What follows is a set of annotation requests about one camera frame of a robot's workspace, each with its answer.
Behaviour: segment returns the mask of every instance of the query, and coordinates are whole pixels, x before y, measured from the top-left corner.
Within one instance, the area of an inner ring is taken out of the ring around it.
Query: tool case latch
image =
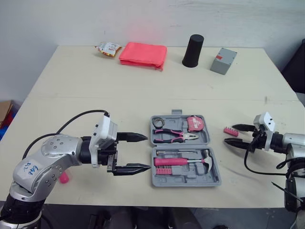
[[[182,115],[182,109],[172,109],[172,115]]]

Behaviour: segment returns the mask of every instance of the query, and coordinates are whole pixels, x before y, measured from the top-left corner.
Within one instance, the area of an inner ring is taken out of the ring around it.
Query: white table
[[[151,172],[114,177],[91,165],[69,168],[68,184],[58,183],[46,203],[81,205],[177,206],[205,208],[275,208],[284,206],[284,177],[250,173],[244,150],[228,147],[225,126],[251,124],[269,111],[280,133],[304,133],[305,109],[263,49],[231,48],[237,57],[226,75],[209,70],[220,48],[203,48],[199,65],[181,64],[185,48],[168,48],[164,71],[120,65],[89,46],[60,46],[0,142],[0,200],[8,195],[12,172],[28,144],[56,131],[72,116],[106,109],[119,131],[149,136],[149,119],[183,109],[203,115],[223,184],[220,187],[154,187]],[[64,133],[90,135],[101,114],[74,121]],[[251,140],[251,134],[240,134]],[[31,152],[41,146],[39,142]],[[120,142],[119,165],[151,164],[152,145]],[[284,155],[257,150],[248,158],[255,170],[275,172]]]

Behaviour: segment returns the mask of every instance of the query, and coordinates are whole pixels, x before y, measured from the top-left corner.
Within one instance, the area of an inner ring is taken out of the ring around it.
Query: white wall
[[[0,0],[0,100],[22,102],[57,45],[186,46],[194,33],[204,46],[264,47],[282,69],[305,38],[305,1]]]

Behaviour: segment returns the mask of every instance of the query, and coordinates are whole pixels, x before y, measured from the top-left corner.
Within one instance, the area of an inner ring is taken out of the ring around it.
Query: gray box
[[[183,143],[154,143],[154,139],[171,139],[173,136],[168,134],[154,134],[153,120],[155,118],[162,118],[164,120],[163,128],[172,130],[182,130],[184,133],[187,132],[187,118],[190,115],[182,115],[182,110],[172,110],[172,115],[158,115],[151,117],[151,143],[156,145],[152,149],[152,184],[156,187],[211,187],[219,186],[222,183],[219,168],[217,165],[215,153],[211,147],[208,146],[210,142],[209,132],[206,127],[205,119],[202,115],[197,115],[202,118],[204,128],[202,131],[196,132],[199,138],[194,140],[186,140]],[[187,158],[189,160],[200,160],[202,159],[202,151],[209,149],[210,156],[213,160],[213,166],[208,172],[208,168],[203,163],[189,163],[183,166],[171,166],[172,174],[169,175],[157,175],[156,166],[154,166],[155,158]],[[180,154],[168,154],[168,155],[157,155],[157,151],[165,152],[185,152],[192,151],[193,153],[180,153]]]
[[[225,75],[229,70],[233,60],[235,59],[237,52],[229,49],[221,48],[217,56],[215,57],[211,66],[211,71]]]

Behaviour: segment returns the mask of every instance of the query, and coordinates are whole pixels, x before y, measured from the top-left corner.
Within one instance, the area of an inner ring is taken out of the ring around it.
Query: small gray cube
[[[229,70],[233,60],[235,59],[237,52],[229,49],[221,48],[217,56],[215,57],[211,66],[211,71],[225,75]]]

